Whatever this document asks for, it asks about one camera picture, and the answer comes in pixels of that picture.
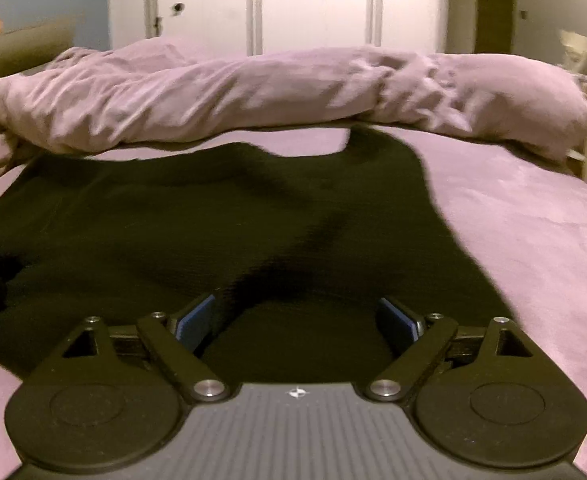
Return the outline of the black garment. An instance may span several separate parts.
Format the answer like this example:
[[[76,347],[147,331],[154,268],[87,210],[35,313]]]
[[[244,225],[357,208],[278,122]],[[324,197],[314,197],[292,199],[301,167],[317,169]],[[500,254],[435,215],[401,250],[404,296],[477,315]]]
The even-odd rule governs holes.
[[[44,155],[0,198],[0,363],[19,376],[88,316],[132,324],[210,292],[272,318],[208,352],[231,380],[242,364],[280,370],[286,322],[315,370],[341,350],[348,378],[364,379],[385,356],[371,330],[382,298],[464,325],[510,315],[432,204],[418,156],[373,129],[324,156],[248,143],[128,162]]]

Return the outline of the wooden bedside table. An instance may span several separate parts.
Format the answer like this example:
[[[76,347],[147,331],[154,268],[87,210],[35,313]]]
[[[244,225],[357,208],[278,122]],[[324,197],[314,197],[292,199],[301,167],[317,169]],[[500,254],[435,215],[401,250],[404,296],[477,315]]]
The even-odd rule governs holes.
[[[587,74],[574,73],[574,82],[581,91],[583,100],[587,103]],[[579,179],[587,181],[587,114],[579,122],[579,131],[566,154],[568,169]]]

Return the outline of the rolled mauve duvet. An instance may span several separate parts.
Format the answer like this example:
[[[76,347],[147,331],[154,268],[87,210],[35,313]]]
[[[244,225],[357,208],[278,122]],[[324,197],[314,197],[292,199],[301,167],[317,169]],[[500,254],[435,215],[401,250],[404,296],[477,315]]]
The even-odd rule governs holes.
[[[586,114],[571,74],[517,55],[362,46],[209,58],[156,38],[72,48],[36,74],[0,78],[0,177],[35,150],[96,154],[347,119],[514,141],[560,162]]]

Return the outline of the white bouquet on table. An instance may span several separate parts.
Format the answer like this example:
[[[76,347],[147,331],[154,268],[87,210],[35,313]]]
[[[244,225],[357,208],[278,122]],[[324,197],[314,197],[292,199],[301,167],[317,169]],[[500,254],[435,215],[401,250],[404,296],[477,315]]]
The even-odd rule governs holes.
[[[587,36],[560,29],[559,40],[563,46],[560,66],[570,73],[583,73],[587,66]]]

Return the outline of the grey-green headboard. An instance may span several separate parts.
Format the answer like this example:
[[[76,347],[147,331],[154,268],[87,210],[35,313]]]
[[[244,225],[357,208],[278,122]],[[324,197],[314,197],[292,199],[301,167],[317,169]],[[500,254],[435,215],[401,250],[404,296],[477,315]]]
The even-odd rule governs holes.
[[[17,29],[0,35],[0,78],[49,63],[74,44],[75,18]]]

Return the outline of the white wardrobe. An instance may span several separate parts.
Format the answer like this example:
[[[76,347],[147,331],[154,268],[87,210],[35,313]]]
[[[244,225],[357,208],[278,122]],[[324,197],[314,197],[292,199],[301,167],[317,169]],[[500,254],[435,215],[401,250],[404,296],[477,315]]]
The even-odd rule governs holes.
[[[444,48],[446,0],[109,0],[111,44],[184,38],[218,56],[372,44]]]

